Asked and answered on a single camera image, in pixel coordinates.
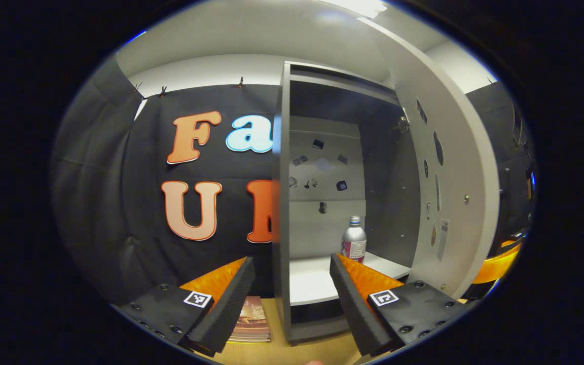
paper label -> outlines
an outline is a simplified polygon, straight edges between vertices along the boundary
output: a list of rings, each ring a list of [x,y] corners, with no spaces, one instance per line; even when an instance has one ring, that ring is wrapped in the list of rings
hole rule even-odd
[[[341,243],[341,254],[349,259],[361,263],[364,260],[364,252],[367,249],[367,241],[345,241]]]

wooden table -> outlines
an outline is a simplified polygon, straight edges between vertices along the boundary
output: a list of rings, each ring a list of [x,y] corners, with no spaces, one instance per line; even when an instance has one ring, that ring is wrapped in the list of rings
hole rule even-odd
[[[288,344],[283,335],[276,302],[265,298],[261,301],[271,333],[270,342],[228,342],[222,353],[216,353],[213,358],[197,354],[225,365],[305,365],[312,360],[320,360],[324,365],[353,365],[360,361],[361,355],[350,331],[321,340],[301,342],[296,346]]]

shelf board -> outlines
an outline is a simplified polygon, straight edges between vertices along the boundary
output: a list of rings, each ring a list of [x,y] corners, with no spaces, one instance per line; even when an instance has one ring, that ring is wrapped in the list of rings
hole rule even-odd
[[[394,279],[410,272],[410,268],[396,264],[370,252],[364,255],[364,265]],[[306,305],[338,298],[331,273],[331,257],[290,260],[290,305]]]

white ceiling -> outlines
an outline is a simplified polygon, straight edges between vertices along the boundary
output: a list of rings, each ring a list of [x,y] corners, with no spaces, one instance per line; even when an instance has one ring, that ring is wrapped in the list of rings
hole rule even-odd
[[[427,51],[447,39],[403,11],[373,21]],[[211,55],[254,53],[333,65],[376,81],[389,76],[360,15],[317,0],[208,0],[130,42],[117,54],[127,76],[171,62]]]

black curtain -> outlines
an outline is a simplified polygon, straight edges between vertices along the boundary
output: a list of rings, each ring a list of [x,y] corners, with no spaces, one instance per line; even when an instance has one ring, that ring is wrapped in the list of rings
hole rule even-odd
[[[60,236],[84,277],[115,304],[150,284],[121,205],[121,168],[142,96],[115,58],[81,87],[51,156],[51,203]]]

